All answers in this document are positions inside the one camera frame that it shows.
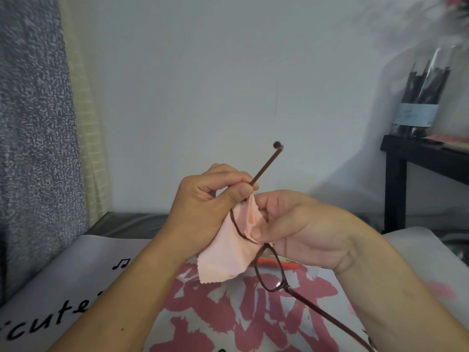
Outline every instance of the yellow curtain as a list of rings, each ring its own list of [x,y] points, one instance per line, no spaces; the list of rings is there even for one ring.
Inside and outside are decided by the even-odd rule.
[[[59,0],[68,68],[75,104],[88,226],[111,210],[110,180],[98,114],[66,0]]]

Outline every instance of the eyeglasses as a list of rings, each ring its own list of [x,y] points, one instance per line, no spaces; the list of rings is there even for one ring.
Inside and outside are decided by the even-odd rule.
[[[280,142],[275,142],[273,144],[273,147],[277,150],[273,156],[267,161],[267,163],[262,167],[262,169],[259,171],[259,173],[257,173],[257,175],[254,177],[254,179],[252,180],[252,182],[250,183],[250,185],[254,185],[254,183],[257,181],[257,179],[262,175],[262,173],[267,169],[267,167],[269,165],[272,164],[273,160],[275,158],[277,158],[277,156],[280,154],[280,152],[283,150],[283,146],[280,144]],[[233,222],[233,225],[234,227],[236,228],[237,232],[238,232],[238,235],[240,235],[242,238],[250,241],[250,242],[253,242],[252,240],[250,240],[248,237],[246,237],[240,230],[239,230],[239,227],[238,225],[236,224],[236,220],[235,220],[235,213],[233,212],[233,209],[231,209],[231,212],[230,212],[230,217],[231,217],[231,221]],[[269,280],[267,281],[264,281],[262,279],[262,276],[259,272],[259,267],[258,267],[258,261],[259,261],[259,258],[262,256],[262,255],[267,255],[267,256],[273,256],[275,257],[275,261],[277,262],[277,266],[274,268],[275,270],[277,269],[280,269],[280,273],[281,273],[281,279],[280,278],[273,278],[273,277],[276,277],[277,275],[269,275]],[[296,291],[294,291],[290,285],[288,284],[288,281],[287,281],[287,277],[285,276],[285,272],[283,270],[283,267],[282,267],[282,264],[280,263],[280,259],[278,258],[278,254],[277,252],[274,250],[274,248],[268,244],[268,243],[264,243],[264,245],[262,246],[262,248],[259,250],[259,252],[257,252],[256,254],[256,257],[254,259],[254,269],[256,271],[256,276],[257,278],[259,279],[259,282],[261,283],[261,285],[263,286],[263,288],[265,290],[267,290],[268,292],[271,292],[271,293],[275,293],[276,291],[279,291],[281,289],[285,290],[288,294],[290,294],[291,296],[293,296],[294,298],[296,298],[297,300],[301,301],[303,304],[305,304],[306,306],[308,306],[310,309],[314,310],[316,313],[318,313],[319,315],[321,315],[322,317],[324,317],[326,320],[332,322],[335,326],[337,326],[339,329],[341,329],[342,331],[346,332],[347,334],[349,334],[351,337],[355,338],[355,340],[360,343],[363,347],[365,347],[368,351],[370,352],[374,352],[374,349],[368,344],[365,342],[365,340],[363,340],[360,336],[358,336],[354,331],[352,331],[351,329],[349,329],[347,326],[345,326],[343,323],[341,323],[340,321],[338,321],[337,319],[335,319],[334,317],[332,317],[331,315],[329,315],[328,313],[326,313],[323,309],[321,309],[320,307],[314,305],[312,302],[310,302],[307,298],[305,298],[304,296],[300,295],[299,293],[297,293]]]

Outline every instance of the black shelf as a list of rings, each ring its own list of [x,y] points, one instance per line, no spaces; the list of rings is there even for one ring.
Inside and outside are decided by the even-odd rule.
[[[405,228],[407,162],[469,185],[469,155],[443,148],[440,143],[385,135],[386,152],[384,232]]]

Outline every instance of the music note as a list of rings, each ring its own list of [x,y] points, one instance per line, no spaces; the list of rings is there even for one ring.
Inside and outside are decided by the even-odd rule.
[[[116,270],[117,268],[119,268],[119,266],[120,266],[122,269],[124,269],[124,268],[128,265],[129,262],[130,262],[130,258],[127,258],[126,260],[120,260],[120,262],[117,263],[117,266],[113,266],[113,270]]]

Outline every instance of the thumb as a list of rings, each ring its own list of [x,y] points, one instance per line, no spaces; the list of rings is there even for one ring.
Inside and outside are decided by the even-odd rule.
[[[282,216],[253,228],[251,236],[259,243],[275,242],[301,231],[307,223],[307,217],[301,214],[300,207],[294,207]]]
[[[220,208],[226,215],[237,203],[240,203],[245,198],[248,198],[254,192],[252,186],[248,183],[238,183],[230,186],[216,198],[214,204]]]

